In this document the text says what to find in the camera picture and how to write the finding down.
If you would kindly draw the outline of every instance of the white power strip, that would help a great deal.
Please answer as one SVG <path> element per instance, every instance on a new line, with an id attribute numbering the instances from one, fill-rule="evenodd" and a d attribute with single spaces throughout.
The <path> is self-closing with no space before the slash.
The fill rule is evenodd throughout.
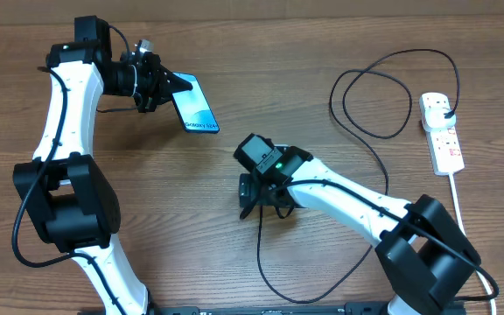
<path id="1" fill-rule="evenodd" d="M 443 115 L 451 110 L 448 97 L 440 93 L 425 93 L 419 99 L 419 107 L 435 175 L 446 176 L 464 169 L 459 137 L 454 126 L 449 127 L 446 119 L 444 124 L 434 123 L 433 127 L 426 125 L 430 113 Z"/>
<path id="2" fill-rule="evenodd" d="M 462 213 L 460 212 L 459 196 L 454 184 L 454 173 L 464 169 L 459 137 L 454 128 L 456 115 L 452 118 L 444 117 L 444 114 L 451 110 L 451 106 L 448 102 L 448 97 L 440 93 L 432 92 L 421 95 L 419 107 L 421 109 L 421 122 L 427 135 L 433 170 L 436 175 L 448 175 L 451 182 L 456 220 L 460 230 L 466 235 Z M 491 294 L 493 291 L 489 287 L 487 280 L 479 272 L 478 277 L 487 294 Z M 495 299 L 489 300 L 489 304 L 491 305 L 491 314 L 497 315 Z"/>

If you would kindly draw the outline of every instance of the white robotic arm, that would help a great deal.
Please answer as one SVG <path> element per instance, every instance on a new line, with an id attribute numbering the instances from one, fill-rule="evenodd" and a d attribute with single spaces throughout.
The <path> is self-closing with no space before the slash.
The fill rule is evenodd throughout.
<path id="1" fill-rule="evenodd" d="M 378 206 L 387 208 L 392 214 L 403 218 L 408 212 L 404 207 L 407 200 L 391 198 L 373 192 L 352 180 L 344 178 L 325 166 L 319 159 L 304 162 L 292 175 L 293 181 L 326 179 L 341 184 Z M 398 222 L 382 216 L 374 209 L 340 189 L 321 184 L 293 185 L 287 188 L 290 196 L 301 207 L 323 210 L 338 222 L 354 229 L 367 242 L 376 246 L 381 242 L 383 231 L 392 231 Z"/>
<path id="2" fill-rule="evenodd" d="M 95 63 L 83 63 L 81 60 L 60 63 L 53 71 L 61 77 L 68 89 L 66 120 L 59 140 L 61 145 L 53 159 L 69 158 L 73 152 L 93 155 L 96 107 L 104 90 L 101 74 Z M 40 158 L 42 161 L 46 160 L 52 148 L 63 100 L 60 84 L 52 75 L 50 77 L 52 79 L 50 109 L 44 135 L 32 157 L 32 159 Z"/>
<path id="3" fill-rule="evenodd" d="M 480 269 L 472 244 L 427 195 L 415 204 L 381 195 L 341 177 L 307 151 L 275 146 L 254 134 L 234 157 L 250 172 L 241 175 L 241 218 L 255 204 L 307 207 L 353 228 L 374 246 L 397 294 L 388 303 L 390 315 L 443 313 Z M 429 241 L 415 251 L 410 244 L 418 235 Z"/>
<path id="4" fill-rule="evenodd" d="M 110 236 L 110 244 L 107 248 L 91 246 L 78 248 L 75 252 L 87 254 L 94 258 L 108 286 L 114 293 L 117 303 L 122 306 L 126 314 L 148 314 L 149 306 L 152 303 L 151 295 L 133 272 L 130 262 L 123 252 L 118 234 Z M 105 307 L 104 313 L 106 315 L 123 315 L 120 309 L 113 303 L 109 294 L 104 289 L 102 280 L 96 273 L 95 268 L 88 263 L 87 259 L 82 257 L 74 257 L 73 259 L 85 271 L 94 289 L 101 297 Z"/>

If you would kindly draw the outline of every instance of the black bracket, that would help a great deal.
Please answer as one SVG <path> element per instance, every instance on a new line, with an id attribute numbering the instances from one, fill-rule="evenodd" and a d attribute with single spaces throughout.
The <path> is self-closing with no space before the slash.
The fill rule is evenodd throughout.
<path id="1" fill-rule="evenodd" d="M 157 54 L 147 49 L 142 52 L 141 46 L 142 40 L 130 56 L 123 53 L 120 61 L 112 61 L 109 24 L 96 16 L 77 17 L 75 41 L 52 45 L 46 65 L 51 68 L 79 60 L 94 63 L 104 81 L 103 93 L 133 96 L 140 113 L 153 112 L 172 101 L 173 93 L 193 89 L 192 83 L 161 65 Z"/>
<path id="2" fill-rule="evenodd" d="M 478 252 L 436 199 L 423 195 L 406 208 L 409 213 L 405 219 L 411 224 L 438 238 L 476 265 L 481 264 Z M 475 269 L 432 241 L 427 241 L 416 252 L 409 244 L 413 235 L 409 227 L 400 223 L 381 236 L 382 241 L 374 251 L 394 292 L 414 310 L 438 315 Z"/>
<path id="3" fill-rule="evenodd" d="M 21 200 L 41 165 L 39 159 L 15 165 L 13 183 Z M 73 194 L 51 194 L 58 190 L 60 182 L 68 180 Z M 26 211 L 40 239 L 55 243 L 62 253 L 94 245 L 106 248 L 110 235 L 120 228 L 120 207 L 114 190 L 93 157 L 79 153 L 50 162 L 34 186 Z"/>
<path id="4" fill-rule="evenodd" d="M 295 146 L 275 146 L 270 139 L 250 134 L 239 144 L 233 157 L 249 171 L 239 178 L 241 219 L 246 218 L 255 205 L 300 207 L 286 191 L 277 195 L 262 193 L 266 187 L 290 183 L 291 175 L 304 162 L 312 160 L 311 153 Z"/>

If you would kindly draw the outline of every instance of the robotic arm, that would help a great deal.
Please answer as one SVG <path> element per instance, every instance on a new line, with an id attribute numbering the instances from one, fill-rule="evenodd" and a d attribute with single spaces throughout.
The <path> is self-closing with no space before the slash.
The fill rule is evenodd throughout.
<path id="1" fill-rule="evenodd" d="M 184 80 L 193 77 L 162 66 L 150 41 L 140 40 L 132 53 L 126 42 L 127 52 L 112 61 L 110 28 L 95 16 L 77 17 L 75 41 L 52 46 L 46 65 L 55 75 L 44 135 L 32 162 L 15 165 L 13 181 L 40 239 L 69 253 L 83 268 L 105 304 L 104 313 L 151 315 L 151 295 L 134 274 L 116 234 L 121 218 L 116 194 L 92 157 L 98 101 L 102 95 L 132 97 L 141 113 L 173 101 L 183 122 L 184 113 L 192 122 L 207 119 L 207 126 L 194 123 L 191 129 L 186 125 L 186 131 L 215 133 L 218 127 L 210 110 L 209 115 L 203 113 L 207 102 L 197 81 Z M 58 134 L 64 102 L 65 121 Z M 50 154 L 55 137 L 59 146 Z M 73 194 L 51 194 L 67 185 Z"/>
<path id="2" fill-rule="evenodd" d="M 341 177 L 307 151 L 275 146 L 254 134 L 234 157 L 250 172 L 241 175 L 242 218 L 258 203 L 318 209 L 375 247 L 397 294 L 388 314 L 442 314 L 481 264 L 443 205 L 427 195 L 415 204 L 381 195 Z M 417 235 L 434 238 L 452 252 L 435 241 L 416 252 L 410 244 Z"/>

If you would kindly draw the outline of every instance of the phone screen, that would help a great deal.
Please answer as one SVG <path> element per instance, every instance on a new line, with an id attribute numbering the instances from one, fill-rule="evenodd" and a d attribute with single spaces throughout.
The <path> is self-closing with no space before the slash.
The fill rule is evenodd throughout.
<path id="1" fill-rule="evenodd" d="M 192 83 L 192 91 L 172 94 L 172 102 L 178 112 L 178 117 L 186 132 L 218 133 L 219 125 L 214 113 L 207 103 L 206 96 L 201 91 L 200 83 L 195 76 L 187 73 L 174 73 L 178 77 Z"/>

